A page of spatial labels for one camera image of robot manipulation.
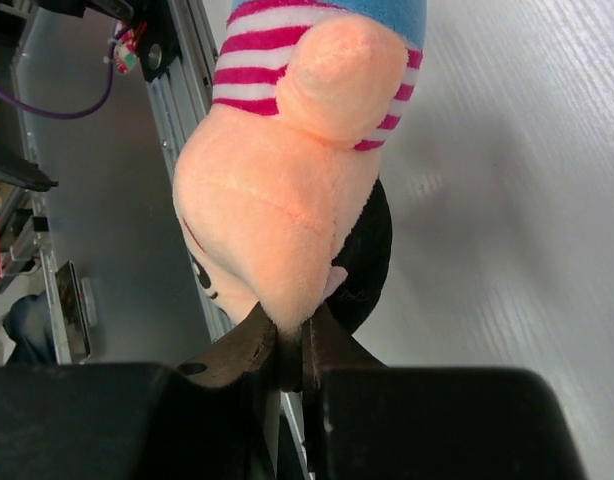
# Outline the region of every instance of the white surface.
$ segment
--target white surface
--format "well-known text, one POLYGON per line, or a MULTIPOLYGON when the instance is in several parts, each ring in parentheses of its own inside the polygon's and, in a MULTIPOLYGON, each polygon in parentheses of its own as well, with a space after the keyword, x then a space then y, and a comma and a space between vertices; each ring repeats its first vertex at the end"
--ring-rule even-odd
MULTIPOLYGON (((206 2, 220 43, 229 2, 206 2)), ((395 241, 358 338, 401 365, 522 365, 614 480, 614 0, 430 0, 383 180, 395 241)))

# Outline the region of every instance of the plush arm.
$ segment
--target plush arm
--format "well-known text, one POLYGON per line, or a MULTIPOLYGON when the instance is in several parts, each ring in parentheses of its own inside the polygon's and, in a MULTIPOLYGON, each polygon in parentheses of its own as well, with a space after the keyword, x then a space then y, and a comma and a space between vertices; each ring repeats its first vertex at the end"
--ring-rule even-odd
POLYGON ((325 20, 302 37, 278 82, 281 118, 351 147, 385 118, 406 65, 405 43, 383 25, 355 14, 325 20))

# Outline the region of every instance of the blue fabric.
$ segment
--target blue fabric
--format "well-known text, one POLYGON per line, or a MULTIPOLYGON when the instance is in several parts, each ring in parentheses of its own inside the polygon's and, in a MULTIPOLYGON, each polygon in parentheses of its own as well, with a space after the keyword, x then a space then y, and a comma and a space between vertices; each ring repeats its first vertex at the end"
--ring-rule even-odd
POLYGON ((47 294, 28 295, 14 303, 3 328, 16 343, 8 365, 56 363, 47 294))
MULTIPOLYGON (((254 0, 234 0, 232 12, 254 0)), ((418 48, 425 43, 427 0, 323 0, 382 23, 418 48)))

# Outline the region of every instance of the gray floor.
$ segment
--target gray floor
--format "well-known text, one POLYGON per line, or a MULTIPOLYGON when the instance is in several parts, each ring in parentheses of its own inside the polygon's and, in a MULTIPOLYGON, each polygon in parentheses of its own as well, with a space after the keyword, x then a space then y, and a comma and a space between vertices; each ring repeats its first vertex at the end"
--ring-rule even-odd
MULTIPOLYGON (((216 37, 229 2, 206 2, 216 37)), ((386 150, 395 223, 358 338, 401 365, 523 365, 614 480, 614 0, 430 0, 386 150)))
MULTIPOLYGON (((40 11, 17 66, 21 98, 70 112, 105 86, 112 22, 40 11)), ((75 121, 25 115, 26 142, 60 182, 46 196, 56 266, 91 283, 96 361, 178 364, 210 345, 140 71, 116 76, 105 106, 75 121)))

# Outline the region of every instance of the wire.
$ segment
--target wire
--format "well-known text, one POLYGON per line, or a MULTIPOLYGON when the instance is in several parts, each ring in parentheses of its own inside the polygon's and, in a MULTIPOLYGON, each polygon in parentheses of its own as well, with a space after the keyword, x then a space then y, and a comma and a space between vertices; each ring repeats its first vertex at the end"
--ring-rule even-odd
POLYGON ((54 120, 76 120, 79 118, 87 117, 92 113, 97 112, 105 104, 111 93, 111 87, 114 81, 114 62, 111 59, 114 56, 114 48, 116 47, 116 42, 118 42, 118 40, 120 40, 123 35, 125 35, 129 30, 131 30, 131 27, 127 26, 122 28, 118 31, 118 33, 116 33, 116 35, 114 35, 114 41, 110 42, 109 51, 107 52, 107 58, 109 59, 109 61, 107 62, 107 83, 105 85, 105 91, 103 92, 102 97, 100 97, 100 100, 98 100, 98 102, 96 102, 91 107, 85 110, 80 110, 78 112, 72 113, 52 112, 50 110, 44 110, 42 108, 34 107, 32 105, 28 105, 24 102, 21 102, 13 95, 8 94, 1 89, 0 99, 25 112, 31 113, 33 115, 38 115, 40 117, 52 118, 54 120))

